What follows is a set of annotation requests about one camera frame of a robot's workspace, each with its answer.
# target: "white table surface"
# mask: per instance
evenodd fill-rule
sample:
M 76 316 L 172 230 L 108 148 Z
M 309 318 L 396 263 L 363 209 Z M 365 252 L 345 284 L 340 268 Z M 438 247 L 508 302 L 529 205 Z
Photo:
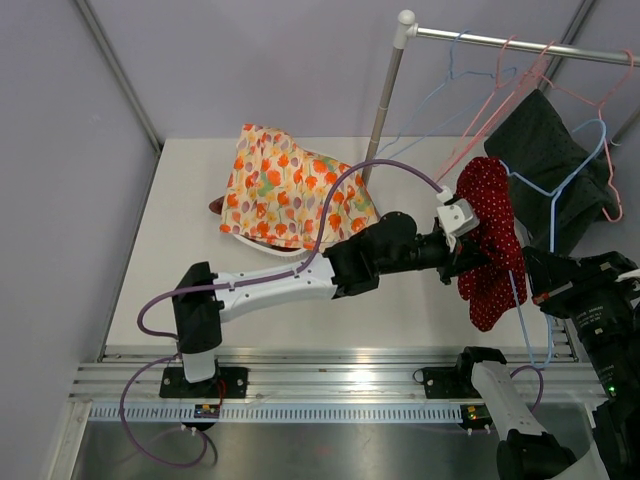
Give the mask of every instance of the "white table surface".
M 368 139 L 297 141 L 304 148 L 353 164 L 364 158 Z M 403 139 L 394 147 L 401 148 L 409 141 Z M 428 138 L 398 159 L 434 174 L 456 141 Z M 209 261 L 214 272 L 283 264 L 282 260 L 220 233 L 218 219 L 208 209 L 212 200 L 225 193 L 235 159 L 235 142 L 234 138 L 166 142 L 109 331 L 108 346 L 171 344 L 169 339 L 140 332 L 136 316 L 149 299 L 175 288 L 194 263 Z M 480 144 L 469 158 L 482 154 Z M 452 189 L 460 169 L 461 166 L 445 181 Z M 413 216 L 420 232 L 431 231 L 435 194 L 417 177 L 392 167 L 378 167 L 373 171 L 369 191 L 381 213 L 401 210 Z M 538 352 L 544 350 L 544 316 L 530 300 L 523 312 L 532 346 Z M 171 302 L 166 300 L 154 307 L 146 316 L 146 325 L 175 332 Z M 479 332 L 469 320 L 468 304 L 459 297 L 455 283 L 442 285 L 435 271 L 384 276 L 377 290 L 358 297 L 302 301 L 253 312 L 225 324 L 223 342 L 230 347 L 310 350 L 524 346 L 515 309 L 503 315 L 491 332 Z

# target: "red cloth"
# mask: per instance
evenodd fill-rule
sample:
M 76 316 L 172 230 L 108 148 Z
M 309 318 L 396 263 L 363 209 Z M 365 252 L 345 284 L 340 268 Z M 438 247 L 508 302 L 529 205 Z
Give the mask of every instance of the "red cloth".
M 518 291 L 518 301 L 527 301 L 524 258 L 514 230 L 507 174 L 496 158 L 471 160 L 458 178 L 456 194 L 466 199 L 480 225 L 470 232 L 491 263 L 460 275 L 458 291 L 468 300 L 469 316 L 480 331 L 493 328 L 502 314 L 516 306 L 509 271 Z

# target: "clothes rack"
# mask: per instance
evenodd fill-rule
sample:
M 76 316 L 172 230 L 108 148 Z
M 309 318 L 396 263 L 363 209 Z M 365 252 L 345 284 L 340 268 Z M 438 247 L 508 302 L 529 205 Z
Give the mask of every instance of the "clothes rack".
M 470 33 L 461 34 L 459 32 L 449 32 L 446 30 L 435 30 L 431 28 L 420 27 L 415 21 L 415 14 L 411 10 L 403 10 L 398 15 L 398 27 L 396 29 L 395 38 L 393 40 L 393 52 L 391 54 L 391 60 L 389 62 L 389 68 L 387 70 L 387 76 L 385 79 L 384 87 L 382 89 L 382 95 L 380 97 L 380 103 L 376 112 L 376 119 L 373 125 L 373 131 L 371 138 L 369 139 L 369 146 L 365 155 L 365 161 L 372 160 L 378 150 L 380 143 L 380 137 L 382 135 L 382 128 L 389 110 L 389 103 L 391 101 L 391 95 L 393 94 L 393 88 L 395 85 L 398 70 L 400 68 L 400 62 L 402 60 L 402 54 L 410 38 L 435 38 L 439 40 L 454 41 L 457 40 L 461 43 L 468 43 L 472 45 L 481 45 L 494 48 L 505 47 L 508 50 L 516 50 L 529 53 L 541 53 L 546 49 L 546 54 L 554 57 L 571 58 L 576 60 L 587 60 L 590 62 L 608 63 L 613 65 L 629 65 L 630 58 L 624 52 L 603 52 L 598 50 L 588 50 L 584 48 L 574 47 L 571 45 L 552 45 L 548 46 L 543 43 L 523 42 L 520 40 L 508 41 L 506 38 L 487 37 L 483 35 L 474 35 Z M 640 67 L 640 57 L 634 56 L 633 62 L 636 67 Z M 635 124 L 636 118 L 634 115 L 629 119 L 631 125 Z M 622 135 L 616 135 L 616 141 L 621 140 Z M 368 183 L 371 176 L 371 167 L 367 167 L 362 171 L 362 178 L 365 183 Z

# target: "dark gray cloth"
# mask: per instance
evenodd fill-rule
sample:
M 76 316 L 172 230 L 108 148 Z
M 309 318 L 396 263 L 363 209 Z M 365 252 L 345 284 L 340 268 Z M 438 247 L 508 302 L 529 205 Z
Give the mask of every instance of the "dark gray cloth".
M 485 141 L 490 157 L 504 161 L 512 172 L 550 192 L 589 152 L 575 143 L 562 119 L 539 90 L 534 90 Z M 569 254 L 602 208 L 616 216 L 618 206 L 608 191 L 606 159 L 594 158 L 567 185 L 556 202 L 556 252 Z M 551 198 L 517 178 L 509 179 L 516 218 L 529 230 L 532 245 L 549 250 Z

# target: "orange floral cloth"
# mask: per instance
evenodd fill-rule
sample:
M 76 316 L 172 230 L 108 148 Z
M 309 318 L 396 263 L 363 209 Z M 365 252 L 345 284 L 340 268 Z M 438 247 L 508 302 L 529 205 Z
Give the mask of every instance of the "orange floral cloth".
M 313 248 L 329 189 L 349 165 L 308 152 L 282 130 L 247 124 L 222 206 L 220 231 L 287 248 Z M 322 246 L 378 221 L 359 174 L 333 195 Z

